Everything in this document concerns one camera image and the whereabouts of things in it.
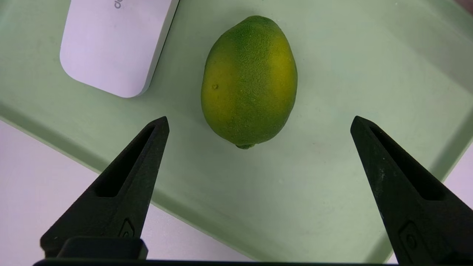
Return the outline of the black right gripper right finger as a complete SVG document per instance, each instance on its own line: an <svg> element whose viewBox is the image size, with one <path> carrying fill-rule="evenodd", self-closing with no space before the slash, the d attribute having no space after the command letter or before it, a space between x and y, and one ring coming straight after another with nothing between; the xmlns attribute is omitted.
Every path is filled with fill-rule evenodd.
<svg viewBox="0 0 473 266"><path fill-rule="evenodd" d="M471 264L473 212L372 121L350 133L400 264Z"/></svg>

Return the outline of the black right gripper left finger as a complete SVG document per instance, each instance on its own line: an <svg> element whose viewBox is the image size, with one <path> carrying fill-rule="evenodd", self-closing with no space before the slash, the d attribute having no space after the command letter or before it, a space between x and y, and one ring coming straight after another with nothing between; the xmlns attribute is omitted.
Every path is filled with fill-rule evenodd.
<svg viewBox="0 0 473 266"><path fill-rule="evenodd" d="M139 239L170 128L167 117L148 123L40 239L46 259L65 255L78 238L91 247Z"/></svg>

